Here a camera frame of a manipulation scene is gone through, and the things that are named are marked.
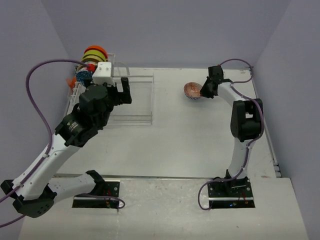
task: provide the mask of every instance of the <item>cable clip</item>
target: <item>cable clip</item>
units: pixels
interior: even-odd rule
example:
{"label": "cable clip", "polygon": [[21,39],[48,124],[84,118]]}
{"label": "cable clip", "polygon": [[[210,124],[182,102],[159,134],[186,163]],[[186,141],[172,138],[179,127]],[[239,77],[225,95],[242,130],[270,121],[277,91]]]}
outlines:
{"label": "cable clip", "polygon": [[17,183],[16,186],[19,187],[19,188],[23,188],[24,187],[24,185],[21,182]]}

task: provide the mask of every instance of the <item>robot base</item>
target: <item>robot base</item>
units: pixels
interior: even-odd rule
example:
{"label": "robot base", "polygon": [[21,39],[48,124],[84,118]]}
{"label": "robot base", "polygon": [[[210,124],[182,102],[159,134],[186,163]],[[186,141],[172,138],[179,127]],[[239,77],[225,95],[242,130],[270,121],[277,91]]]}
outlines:
{"label": "robot base", "polygon": [[[228,170],[226,178],[231,178]],[[255,208],[250,180],[247,177],[208,184],[208,196],[212,209]]]}
{"label": "robot base", "polygon": [[[96,196],[112,196],[119,197],[120,180],[119,181],[105,181],[101,189],[94,191],[91,194]],[[89,208],[89,209],[118,209],[119,201],[107,200],[101,198],[75,196],[73,199],[73,208]]]}

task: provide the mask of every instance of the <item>white tabletop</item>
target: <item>white tabletop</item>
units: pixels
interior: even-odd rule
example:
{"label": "white tabletop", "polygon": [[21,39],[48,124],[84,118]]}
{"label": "white tabletop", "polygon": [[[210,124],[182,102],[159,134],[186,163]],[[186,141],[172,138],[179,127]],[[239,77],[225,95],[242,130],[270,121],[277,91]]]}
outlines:
{"label": "white tabletop", "polygon": [[[231,107],[219,97],[192,101],[187,82],[203,84],[206,69],[143,69],[154,73],[152,126],[106,128],[69,159],[59,174],[97,170],[102,175],[224,176],[233,151]],[[226,70],[233,81],[249,73]],[[251,83],[238,89],[254,97]],[[72,198],[43,216],[26,218],[20,240],[307,240],[291,181],[275,178],[266,136],[254,146],[248,166],[255,208],[203,211],[197,193],[205,179],[122,179],[119,196],[126,207],[72,208]],[[208,191],[201,195],[208,206]]]}
{"label": "white tabletop", "polygon": [[[107,176],[224,176],[234,148],[230,131],[232,108],[220,97],[190,100],[183,91],[188,82],[203,84],[208,70],[131,68],[130,72],[154,74],[153,124],[107,126],[73,155],[58,175],[82,174],[93,169]],[[245,81],[250,74],[247,70],[224,70],[224,77]],[[251,82],[237,88],[255,97]],[[248,174],[275,178],[266,135],[254,145]]]}
{"label": "white tabletop", "polygon": [[[20,240],[308,240],[288,178],[252,177],[255,208],[203,211],[205,179],[125,179],[126,207],[72,208],[72,198],[25,218]],[[208,206],[208,191],[201,195]]]}

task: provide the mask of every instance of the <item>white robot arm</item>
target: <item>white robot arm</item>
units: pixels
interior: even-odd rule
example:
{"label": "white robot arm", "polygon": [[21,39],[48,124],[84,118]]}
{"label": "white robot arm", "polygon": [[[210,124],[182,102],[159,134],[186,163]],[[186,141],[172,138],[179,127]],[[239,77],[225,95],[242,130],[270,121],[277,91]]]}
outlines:
{"label": "white robot arm", "polygon": [[104,187],[105,181],[94,170],[74,178],[53,178],[73,154],[107,125],[114,106],[132,103],[128,78],[121,78],[123,92],[118,92],[116,84],[111,82],[110,68],[106,68],[107,74],[101,73],[104,70],[99,64],[92,76],[94,83],[86,86],[79,103],[55,129],[49,152],[46,154],[47,146],[24,173],[1,184],[6,195],[16,190],[11,197],[18,213],[37,218],[63,199],[80,194],[99,195]]}
{"label": "white robot arm", "polygon": [[[251,99],[236,92],[233,82],[224,79],[220,65],[209,67],[208,71],[209,76],[200,94],[202,97],[212,99],[219,96],[232,107],[230,130],[234,137],[234,147],[225,177],[218,177],[219,179],[213,179],[202,185],[198,193],[198,204],[203,210],[234,208],[236,201],[237,208],[251,208],[254,207],[254,199],[247,166],[254,142],[263,133],[263,104],[258,98]],[[199,200],[200,192],[206,185],[208,185],[209,208],[203,208]],[[243,201],[239,201],[241,196],[244,196]]]}

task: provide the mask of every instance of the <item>purple wall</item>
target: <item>purple wall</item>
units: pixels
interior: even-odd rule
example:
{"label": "purple wall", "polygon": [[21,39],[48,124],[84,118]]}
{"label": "purple wall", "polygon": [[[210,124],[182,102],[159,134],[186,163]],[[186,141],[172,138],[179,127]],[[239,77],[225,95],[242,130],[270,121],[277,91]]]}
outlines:
{"label": "purple wall", "polygon": [[136,67],[255,63],[290,0],[42,0],[72,58],[98,44]]}
{"label": "purple wall", "polygon": [[[0,7],[0,182],[19,176],[47,145],[44,124],[28,100],[25,78],[38,62],[68,55],[40,1],[2,1]],[[31,91],[50,126],[63,116],[72,66],[45,66],[31,78]],[[12,199],[0,204],[0,224],[18,216]],[[0,239],[16,240],[22,221],[0,229]]]}
{"label": "purple wall", "polygon": [[319,0],[292,0],[255,65],[274,151],[310,240],[320,239],[319,12]]}

